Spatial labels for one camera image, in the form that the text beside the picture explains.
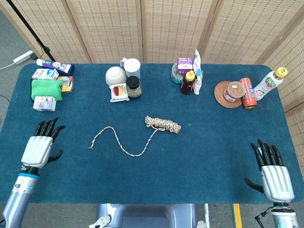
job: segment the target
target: blue table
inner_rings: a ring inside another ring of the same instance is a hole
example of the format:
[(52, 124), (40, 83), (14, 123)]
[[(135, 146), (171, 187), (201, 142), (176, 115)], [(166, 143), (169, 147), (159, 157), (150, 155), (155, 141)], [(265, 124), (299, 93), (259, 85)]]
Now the blue table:
[[(214, 98), (223, 80), (250, 77), (253, 86), (270, 69), (258, 65), (202, 65), (200, 95), (182, 95), (170, 80), (172, 64), (142, 64), (142, 96), (110, 103), (105, 73), (111, 64), (76, 64), (75, 87), (63, 94), (55, 112), (33, 110), (29, 81), (38, 66), (19, 75), (0, 134), (0, 202), (5, 202), (21, 166), (29, 137), (41, 120), (59, 117), (65, 125), (52, 152), (62, 157), (40, 170), (32, 202), (60, 203), (262, 203), (244, 177), (261, 183), (250, 143), (261, 138), (281, 150), (288, 167), (295, 201), (304, 185), (278, 91), (267, 94), (251, 110), (226, 109)], [(104, 132), (88, 150), (93, 137), (113, 126), (124, 148), (140, 153), (153, 132), (145, 116), (171, 119), (181, 125), (178, 135), (157, 132), (145, 154), (126, 155), (112, 131)]]

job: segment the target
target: juice bottle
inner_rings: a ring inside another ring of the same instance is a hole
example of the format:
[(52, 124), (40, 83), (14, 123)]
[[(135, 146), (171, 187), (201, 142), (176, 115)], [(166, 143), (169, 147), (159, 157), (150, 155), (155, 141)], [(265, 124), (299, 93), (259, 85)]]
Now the juice bottle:
[(288, 74), (284, 67), (279, 67), (276, 71), (271, 71), (253, 90), (256, 100), (261, 100), (270, 90), (276, 88), (283, 82), (283, 78)]
[(180, 87), (182, 94), (188, 95), (192, 92), (194, 87), (194, 78), (195, 73), (193, 70), (186, 73), (186, 76), (184, 77)]

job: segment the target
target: yellow cap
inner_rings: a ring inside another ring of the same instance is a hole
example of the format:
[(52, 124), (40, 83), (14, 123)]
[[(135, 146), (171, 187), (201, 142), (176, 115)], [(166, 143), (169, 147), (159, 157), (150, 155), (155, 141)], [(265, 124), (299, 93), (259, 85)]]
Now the yellow cap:
[(285, 77), (288, 74), (288, 71), (286, 68), (284, 67), (279, 67), (276, 71), (275, 71), (275, 75), (277, 77)]
[(186, 73), (186, 79), (187, 81), (193, 81), (195, 78), (195, 73), (193, 72), (193, 70), (189, 71)]

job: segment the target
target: gray floor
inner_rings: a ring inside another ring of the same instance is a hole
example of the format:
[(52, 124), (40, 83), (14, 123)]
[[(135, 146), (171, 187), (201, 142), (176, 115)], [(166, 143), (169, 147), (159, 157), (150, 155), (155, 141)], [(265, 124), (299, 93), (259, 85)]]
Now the gray floor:
[[(13, 28), (10, 22), (0, 11), (0, 68), (12, 63), (12, 60), (29, 51), (30, 48)], [(17, 76), (22, 67), (34, 62), (29, 59), (22, 64), (0, 70), (0, 94), (11, 98)], [(0, 97), (0, 130), (5, 119), (8, 108), (8, 101)], [(0, 211), (3, 211), (4, 204), (0, 204)], [(244, 228), (259, 228), (254, 217), (263, 212), (271, 204), (262, 205), (241, 205), (241, 215)], [(291, 206), (296, 210), (299, 225), (304, 227), (304, 202), (292, 203)], [(232, 206), (229, 204), (211, 204), (210, 222), (214, 228), (233, 227)], [(85, 228), (94, 223), (97, 205), (94, 204), (30, 204), (23, 223), (23, 228)], [(203, 218), (202, 206), (198, 209), (199, 218)], [(274, 227), (270, 215), (263, 219), (266, 228)]]

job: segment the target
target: soda can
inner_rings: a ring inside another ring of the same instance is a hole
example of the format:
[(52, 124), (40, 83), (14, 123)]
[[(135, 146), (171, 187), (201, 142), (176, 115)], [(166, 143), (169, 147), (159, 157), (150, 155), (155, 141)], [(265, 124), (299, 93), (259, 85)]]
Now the soda can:
[(253, 91), (251, 80), (249, 77), (244, 77), (241, 80), (239, 80), (240, 83), (242, 83), (245, 87), (245, 94), (243, 96), (243, 105), (246, 109), (254, 108), (257, 105), (255, 92)]

